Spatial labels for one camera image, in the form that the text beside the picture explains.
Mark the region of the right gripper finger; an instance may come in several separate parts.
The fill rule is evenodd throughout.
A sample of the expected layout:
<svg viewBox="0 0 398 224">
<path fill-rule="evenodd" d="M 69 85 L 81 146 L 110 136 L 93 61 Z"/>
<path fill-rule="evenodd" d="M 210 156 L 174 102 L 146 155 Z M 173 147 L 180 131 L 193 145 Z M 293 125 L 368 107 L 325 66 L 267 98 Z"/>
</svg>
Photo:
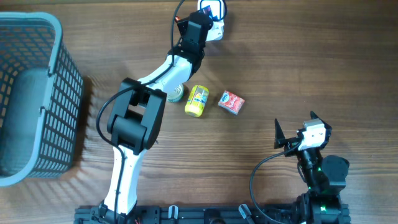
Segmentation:
<svg viewBox="0 0 398 224">
<path fill-rule="evenodd" d="M 274 120 L 274 126 L 275 126 L 274 149 L 282 148 L 286 144 L 286 138 L 277 119 Z"/>
<path fill-rule="evenodd" d="M 332 131 L 332 127 L 331 127 L 328 123 L 326 123 L 324 120 L 322 120 L 321 118 L 319 118 L 319 117 L 315 114 L 314 111 L 311 111 L 311 112 L 310 112 L 310 117 L 311 117 L 312 119 L 319 119 L 319 120 L 324 124 L 325 129 L 326 129 L 329 133 Z"/>
</svg>

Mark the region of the red tissue pack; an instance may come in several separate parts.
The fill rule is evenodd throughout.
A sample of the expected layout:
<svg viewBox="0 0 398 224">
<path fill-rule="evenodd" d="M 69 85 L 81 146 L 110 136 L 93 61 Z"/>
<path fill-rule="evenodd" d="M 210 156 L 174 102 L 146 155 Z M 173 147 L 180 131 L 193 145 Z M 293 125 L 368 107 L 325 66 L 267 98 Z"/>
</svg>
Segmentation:
<svg viewBox="0 0 398 224">
<path fill-rule="evenodd" d="M 237 115 L 242 108 L 245 100 L 234 93 L 225 90 L 218 102 L 218 106 L 226 109 L 232 114 Z"/>
</svg>

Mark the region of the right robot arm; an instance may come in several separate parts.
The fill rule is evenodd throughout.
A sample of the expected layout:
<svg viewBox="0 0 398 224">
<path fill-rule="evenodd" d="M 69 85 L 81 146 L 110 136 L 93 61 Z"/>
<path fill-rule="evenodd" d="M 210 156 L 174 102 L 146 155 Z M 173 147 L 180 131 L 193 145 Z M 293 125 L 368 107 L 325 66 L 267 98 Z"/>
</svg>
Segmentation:
<svg viewBox="0 0 398 224">
<path fill-rule="evenodd" d="M 298 159 L 298 170 L 308 191 L 292 203 L 288 223 L 350 223 L 349 208 L 340 192 L 346 187 L 349 161 L 343 157 L 323 157 L 321 150 L 328 144 L 332 127 L 313 111 L 311 119 L 297 130 L 296 137 L 286 138 L 277 120 L 274 147 L 283 148 L 286 157 Z"/>
</svg>

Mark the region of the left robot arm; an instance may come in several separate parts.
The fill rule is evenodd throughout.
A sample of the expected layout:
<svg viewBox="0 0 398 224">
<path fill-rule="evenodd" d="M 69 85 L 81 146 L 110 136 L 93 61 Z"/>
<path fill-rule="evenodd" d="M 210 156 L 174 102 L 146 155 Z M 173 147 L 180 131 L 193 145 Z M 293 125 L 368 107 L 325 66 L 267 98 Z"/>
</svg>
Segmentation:
<svg viewBox="0 0 398 224">
<path fill-rule="evenodd" d="M 160 132 L 167 95 L 188 81 L 200 68 L 208 31 L 214 20 L 200 9 L 184 19 L 174 18 L 181 38 L 172 44 L 165 62 L 150 75 L 125 78 L 119 91 L 104 105 L 114 103 L 107 123 L 114 165 L 110 188 L 99 206 L 107 223 L 127 223 L 137 203 L 137 183 L 145 153 Z"/>
</svg>

